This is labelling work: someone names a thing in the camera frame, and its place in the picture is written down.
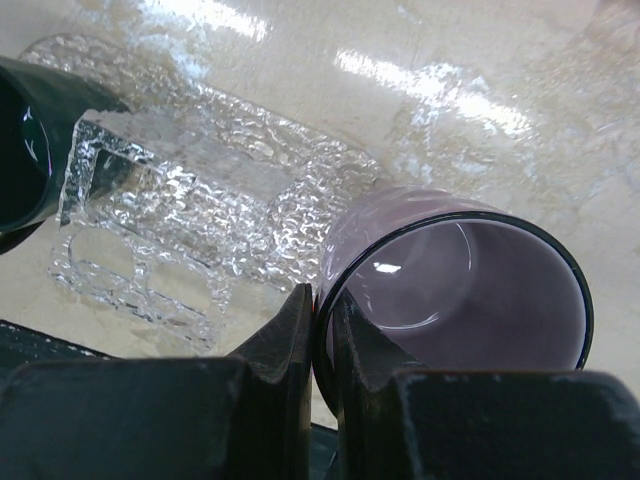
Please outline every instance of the lavender glass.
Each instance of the lavender glass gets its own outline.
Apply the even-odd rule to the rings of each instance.
[[[345,289],[434,369],[582,368],[591,344],[587,282],[555,238],[445,191],[390,188],[361,198],[326,240],[314,370],[334,411],[331,310]]]

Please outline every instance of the textured glass plate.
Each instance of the textured glass plate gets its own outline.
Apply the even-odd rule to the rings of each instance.
[[[215,350],[234,308],[259,316],[314,283],[331,223],[390,180],[359,149],[97,39],[54,37],[23,59],[132,110],[76,126],[51,274],[196,352]]]

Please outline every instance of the dark green glass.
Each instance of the dark green glass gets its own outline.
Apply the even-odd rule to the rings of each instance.
[[[97,83],[0,57],[0,243],[56,212],[73,128],[89,109],[127,110]]]

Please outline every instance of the glass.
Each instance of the glass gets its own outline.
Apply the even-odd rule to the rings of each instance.
[[[345,289],[431,368],[555,370],[586,361],[593,307],[578,264],[539,227],[489,205],[421,186],[386,189],[341,217],[325,251],[317,372],[330,372],[331,309]]]
[[[295,284],[317,283],[331,224],[388,180],[329,135],[100,40],[63,41],[91,52],[64,66],[131,111],[89,111],[77,123],[49,271],[195,353],[217,351],[238,311],[267,320]],[[61,65],[36,53],[27,56]]]
[[[89,108],[125,110],[95,82],[0,57],[0,251],[58,206],[73,127]]]

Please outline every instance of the marble surface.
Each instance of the marble surface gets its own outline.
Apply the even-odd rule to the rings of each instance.
[[[96,35],[365,149],[400,180],[533,221],[577,258],[587,367],[640,395],[640,3],[0,0],[0,54]],[[0,257],[0,317],[122,356],[183,346],[46,277],[54,225]],[[259,325],[239,324],[229,348]],[[317,421],[330,418],[314,404]]]

